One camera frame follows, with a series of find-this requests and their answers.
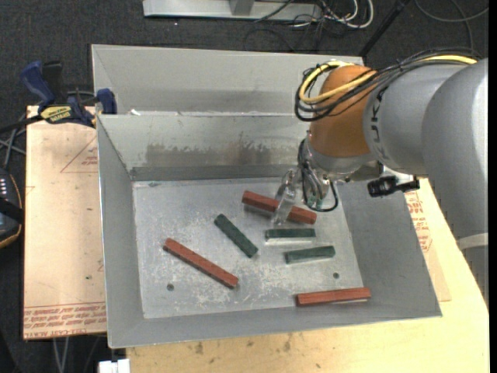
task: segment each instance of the wooden surface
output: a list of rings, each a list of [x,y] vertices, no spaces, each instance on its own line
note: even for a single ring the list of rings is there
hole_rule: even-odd
[[[41,121],[26,133],[23,339],[104,333],[96,132]]]
[[[451,300],[443,317],[127,349],[133,373],[489,371],[488,310],[426,181],[422,208]]]

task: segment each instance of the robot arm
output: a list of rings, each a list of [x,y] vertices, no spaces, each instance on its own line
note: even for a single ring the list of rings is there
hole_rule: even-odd
[[[325,73],[319,95],[306,96]],[[426,177],[483,287],[488,277],[487,58],[452,51],[417,54],[377,71],[326,63],[304,78],[295,110],[311,122],[299,152],[299,164],[319,186],[309,207],[324,204],[333,181],[376,178],[370,184],[386,187],[384,194],[410,189],[382,178],[381,168]],[[302,181],[309,178],[303,175]]]

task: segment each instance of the black carpet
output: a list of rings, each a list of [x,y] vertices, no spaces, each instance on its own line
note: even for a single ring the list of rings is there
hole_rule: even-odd
[[[91,90],[91,44],[358,55],[396,1],[373,0],[374,21],[364,30],[345,30],[338,24],[329,24],[319,33],[315,26],[292,30],[271,21],[145,19],[143,0],[0,0],[0,127],[18,120],[26,105],[37,101],[19,81],[20,72],[31,61],[62,61],[65,85],[69,89]],[[434,16],[451,19],[459,19],[461,11],[471,16],[488,6],[488,0],[418,3]],[[471,47],[487,57],[488,12],[467,22],[440,22],[422,13],[411,1],[370,50],[367,64],[380,68],[433,47]],[[7,134],[0,137],[5,140]],[[25,148],[23,135],[16,140],[16,146]],[[4,152],[5,149],[0,151],[0,163]],[[23,190],[23,155],[13,152],[9,171]],[[20,337],[22,250],[22,237],[0,249],[0,372],[10,372],[15,366],[22,372],[56,371],[51,341],[25,342]],[[64,341],[57,344],[62,352]],[[105,339],[75,337],[68,346],[65,371],[82,371],[92,349],[88,371],[93,371],[93,360],[112,357]]]

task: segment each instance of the red block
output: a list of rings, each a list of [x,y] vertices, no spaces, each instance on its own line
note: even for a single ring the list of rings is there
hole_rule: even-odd
[[[270,211],[271,213],[278,208],[278,200],[259,195],[258,193],[249,190],[246,190],[243,193],[242,203],[260,208],[261,210]],[[302,222],[304,224],[314,224],[317,218],[318,215],[313,211],[305,210],[297,206],[293,206],[288,214],[289,220]]]
[[[297,295],[297,305],[317,305],[328,302],[351,302],[371,297],[369,288],[354,288],[329,291],[315,291]]]
[[[216,264],[211,263],[200,254],[188,249],[188,247],[185,247],[174,239],[167,238],[162,248],[166,252],[171,253],[173,256],[180,258],[192,267],[222,283],[224,286],[234,288],[238,283],[238,278],[235,275],[232,275]]]

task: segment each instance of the cardboard sheet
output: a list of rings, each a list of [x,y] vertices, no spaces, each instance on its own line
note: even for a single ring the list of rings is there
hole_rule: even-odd
[[[98,181],[94,129],[28,126],[25,340],[106,331]]]

